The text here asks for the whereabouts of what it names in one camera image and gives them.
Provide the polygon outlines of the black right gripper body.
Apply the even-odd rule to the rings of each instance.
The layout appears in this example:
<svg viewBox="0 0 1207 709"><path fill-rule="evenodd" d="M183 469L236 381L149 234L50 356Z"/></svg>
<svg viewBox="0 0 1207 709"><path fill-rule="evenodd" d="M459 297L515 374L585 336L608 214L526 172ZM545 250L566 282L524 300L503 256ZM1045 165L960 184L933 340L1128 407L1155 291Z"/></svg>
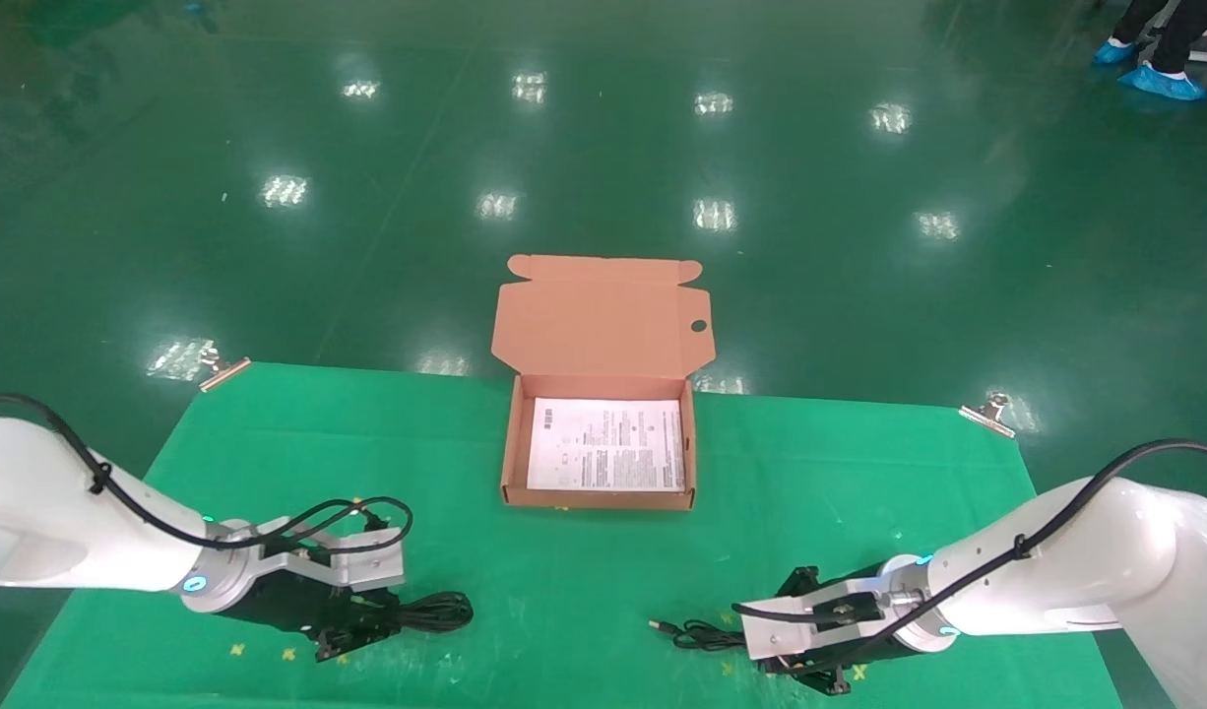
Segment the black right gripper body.
<svg viewBox="0 0 1207 709"><path fill-rule="evenodd" d="M835 615L820 622L820 673L846 680L856 666L886 663L925 652L925 622L915 610L925 602L925 569L912 560L875 562L830 579L820 591L818 610Z"/></svg>

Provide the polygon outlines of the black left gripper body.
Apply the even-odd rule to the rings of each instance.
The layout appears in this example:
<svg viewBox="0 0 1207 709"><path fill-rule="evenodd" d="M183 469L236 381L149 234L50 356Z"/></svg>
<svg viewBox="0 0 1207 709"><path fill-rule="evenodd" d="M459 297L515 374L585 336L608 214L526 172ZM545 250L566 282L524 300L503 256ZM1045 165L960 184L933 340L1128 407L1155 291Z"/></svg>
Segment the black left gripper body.
<svg viewBox="0 0 1207 709"><path fill-rule="evenodd" d="M226 618L301 633L311 643L336 645L355 633L357 611L351 592L295 573L274 571L253 580Z"/></svg>

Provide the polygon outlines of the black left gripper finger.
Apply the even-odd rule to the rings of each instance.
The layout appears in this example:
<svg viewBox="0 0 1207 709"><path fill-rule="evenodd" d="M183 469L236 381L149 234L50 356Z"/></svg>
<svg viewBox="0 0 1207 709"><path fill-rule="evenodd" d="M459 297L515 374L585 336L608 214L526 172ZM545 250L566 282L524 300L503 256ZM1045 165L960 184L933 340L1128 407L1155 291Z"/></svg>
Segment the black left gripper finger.
<svg viewBox="0 0 1207 709"><path fill-rule="evenodd" d="M401 598L391 589L352 593L354 624L406 624Z"/></svg>
<svg viewBox="0 0 1207 709"><path fill-rule="evenodd" d="M315 661L328 663L355 650L396 637L396 622L357 622L346 624L320 624L315 634Z"/></svg>

